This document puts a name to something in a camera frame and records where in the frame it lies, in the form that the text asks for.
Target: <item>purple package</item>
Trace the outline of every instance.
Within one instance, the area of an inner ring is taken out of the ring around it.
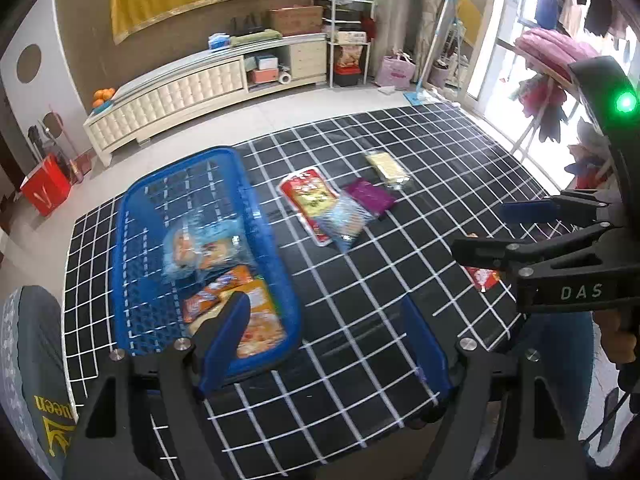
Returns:
[[[376,187],[363,178],[351,182],[344,190],[375,216],[382,215],[396,202],[386,189]]]

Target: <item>snack package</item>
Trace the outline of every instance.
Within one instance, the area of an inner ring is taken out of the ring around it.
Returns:
[[[346,253],[373,215],[350,195],[340,193],[333,206],[314,217],[320,228]]]
[[[478,238],[478,235],[475,233],[471,233],[467,236],[470,238]],[[477,267],[465,267],[465,269],[471,276],[471,281],[473,282],[474,287],[480,292],[488,291],[492,286],[497,285],[500,281],[500,274],[497,270],[478,269]]]
[[[189,276],[196,268],[198,253],[191,216],[183,216],[162,241],[162,276],[168,282]]]
[[[182,303],[182,318],[185,323],[193,322],[200,314],[221,302],[220,292],[244,285],[252,280],[247,266],[237,266],[216,278],[200,292]]]
[[[369,150],[365,152],[365,157],[387,187],[400,191],[409,182],[409,172],[391,154],[380,150]]]
[[[341,45],[335,65],[340,68],[358,66],[362,55],[362,45]]]
[[[264,352],[284,339],[286,335],[284,328],[276,314],[267,286],[261,278],[255,278],[249,283],[221,292],[221,303],[191,323],[188,327],[188,332],[191,335],[195,334],[207,319],[216,317],[234,292],[244,292],[251,303],[249,324],[238,345],[237,356],[239,358]]]
[[[198,280],[201,282],[217,270],[254,264],[239,218],[199,227],[196,229],[195,245]]]
[[[316,245],[325,247],[331,243],[314,220],[338,198],[338,192],[328,183],[318,168],[304,168],[288,174],[278,184],[278,191],[287,199]]]
[[[382,215],[396,203],[396,199],[388,191],[363,178],[351,182],[344,190],[375,217]]]

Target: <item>grey fabric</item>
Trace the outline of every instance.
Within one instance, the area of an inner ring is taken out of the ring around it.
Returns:
[[[62,476],[75,428],[62,363],[58,302],[39,286],[15,291],[0,320],[0,403],[51,479]]]

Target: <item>black tablecloth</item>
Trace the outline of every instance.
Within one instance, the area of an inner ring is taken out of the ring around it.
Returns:
[[[293,474],[367,446],[437,402],[420,381],[399,317],[420,289],[425,316],[439,316],[452,342],[468,335],[487,349],[522,322],[504,283],[478,292],[450,252],[464,232],[524,240],[566,229],[509,226],[500,202],[545,194],[520,163],[460,110],[437,104],[392,108],[305,124],[236,146],[268,217],[304,311],[303,343],[277,369],[226,386],[203,406],[226,478]],[[347,254],[317,247],[276,186],[317,166],[338,187],[379,178],[363,150],[383,148],[412,173],[385,217]],[[65,287],[64,342],[78,411],[114,347],[110,285],[119,198],[78,219]],[[165,475],[180,478],[162,410],[154,411]]]

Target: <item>black cable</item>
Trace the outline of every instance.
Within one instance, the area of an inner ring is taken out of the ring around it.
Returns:
[[[618,412],[618,410],[620,408],[622,408],[622,405],[625,403],[625,400],[627,400],[629,398],[629,395],[631,395],[629,392],[625,392],[625,394],[622,396],[622,398],[613,407],[613,410],[611,410],[609,413],[607,413],[607,416],[604,418],[602,423],[593,431],[593,433],[591,433],[585,440],[582,441],[582,445],[583,446],[586,446],[588,443],[590,443],[596,437],[596,435],[598,433],[600,433],[602,430],[604,430],[604,427],[607,424],[609,424],[609,422],[613,418],[613,416]]]

